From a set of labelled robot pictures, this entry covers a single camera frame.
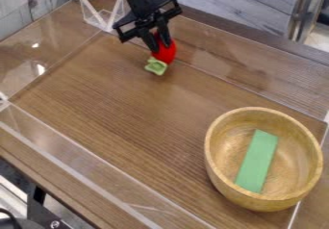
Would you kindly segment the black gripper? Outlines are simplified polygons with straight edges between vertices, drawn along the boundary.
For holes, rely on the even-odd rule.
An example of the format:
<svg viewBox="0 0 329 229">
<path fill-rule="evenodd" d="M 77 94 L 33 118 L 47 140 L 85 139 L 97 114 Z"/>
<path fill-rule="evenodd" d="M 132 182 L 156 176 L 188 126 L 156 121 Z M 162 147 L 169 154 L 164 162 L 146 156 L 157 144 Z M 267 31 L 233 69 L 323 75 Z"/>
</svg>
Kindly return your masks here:
<svg viewBox="0 0 329 229">
<path fill-rule="evenodd" d="M 130 12 L 116 22 L 120 40 L 141 38 L 152 52 L 160 51 L 154 33 L 166 47 L 172 46 L 169 21 L 183 13 L 179 0 L 126 0 Z"/>
</svg>

